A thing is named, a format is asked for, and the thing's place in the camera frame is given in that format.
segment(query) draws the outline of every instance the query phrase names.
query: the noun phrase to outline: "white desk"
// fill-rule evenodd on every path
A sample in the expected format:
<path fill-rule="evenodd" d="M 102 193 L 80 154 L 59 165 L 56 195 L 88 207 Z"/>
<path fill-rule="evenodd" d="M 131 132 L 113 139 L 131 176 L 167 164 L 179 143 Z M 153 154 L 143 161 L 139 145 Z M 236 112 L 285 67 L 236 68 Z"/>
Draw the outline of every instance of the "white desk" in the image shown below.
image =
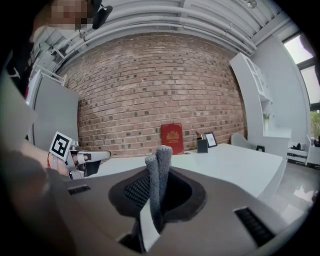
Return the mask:
<path fill-rule="evenodd" d="M 209 148 L 208 153 L 173 155 L 173 167 L 233 183 L 258 198 L 274 178 L 283 160 L 281 156 L 263 153 L 229 144 Z M 145 157 L 111 158 L 97 174 L 106 176 L 145 166 Z M 272 194 L 277 187 L 268 189 Z"/>

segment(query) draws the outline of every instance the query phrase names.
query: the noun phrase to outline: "small box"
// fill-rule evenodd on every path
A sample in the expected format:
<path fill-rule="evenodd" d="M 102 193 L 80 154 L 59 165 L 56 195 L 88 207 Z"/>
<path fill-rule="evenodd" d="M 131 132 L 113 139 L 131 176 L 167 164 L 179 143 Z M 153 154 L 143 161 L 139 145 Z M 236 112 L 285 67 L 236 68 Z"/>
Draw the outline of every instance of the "small box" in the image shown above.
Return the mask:
<path fill-rule="evenodd" d="M 208 141 L 206 139 L 198 139 L 196 141 L 197 153 L 208 153 Z"/>

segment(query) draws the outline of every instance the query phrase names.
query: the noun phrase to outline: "gray floor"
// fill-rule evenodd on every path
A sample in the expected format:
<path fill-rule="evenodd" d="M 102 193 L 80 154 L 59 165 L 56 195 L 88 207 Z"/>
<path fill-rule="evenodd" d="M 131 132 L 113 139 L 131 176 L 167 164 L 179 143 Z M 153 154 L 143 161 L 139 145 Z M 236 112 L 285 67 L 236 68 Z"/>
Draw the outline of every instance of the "gray floor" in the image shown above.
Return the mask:
<path fill-rule="evenodd" d="M 320 189 L 320 170 L 287 163 L 270 206 L 288 223 L 308 212 L 312 196 Z"/>

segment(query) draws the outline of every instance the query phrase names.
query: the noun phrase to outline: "black vent grille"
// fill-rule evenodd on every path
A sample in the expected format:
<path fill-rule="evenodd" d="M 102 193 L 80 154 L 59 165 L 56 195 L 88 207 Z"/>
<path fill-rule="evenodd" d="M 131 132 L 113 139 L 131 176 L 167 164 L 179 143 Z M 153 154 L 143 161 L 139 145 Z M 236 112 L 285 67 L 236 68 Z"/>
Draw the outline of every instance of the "black vent grille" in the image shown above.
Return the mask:
<path fill-rule="evenodd" d="M 235 210 L 234 213 L 259 247 L 275 237 L 249 208 Z"/>
<path fill-rule="evenodd" d="M 149 199 L 149 175 L 137 179 L 125 187 L 125 196 L 139 208 L 143 208 Z"/>
<path fill-rule="evenodd" d="M 81 185 L 76 187 L 68 188 L 70 195 L 79 194 L 90 190 L 91 188 L 88 185 Z"/>

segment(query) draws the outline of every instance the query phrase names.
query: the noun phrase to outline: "red book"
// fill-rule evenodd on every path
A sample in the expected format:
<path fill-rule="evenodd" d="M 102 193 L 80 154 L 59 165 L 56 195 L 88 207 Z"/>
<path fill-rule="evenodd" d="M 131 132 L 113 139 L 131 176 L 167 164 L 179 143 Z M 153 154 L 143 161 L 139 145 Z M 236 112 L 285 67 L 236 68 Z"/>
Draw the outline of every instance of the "red book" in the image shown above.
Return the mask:
<path fill-rule="evenodd" d="M 161 125 L 162 144 L 172 148 L 173 155 L 183 155 L 184 140 L 181 123 Z"/>

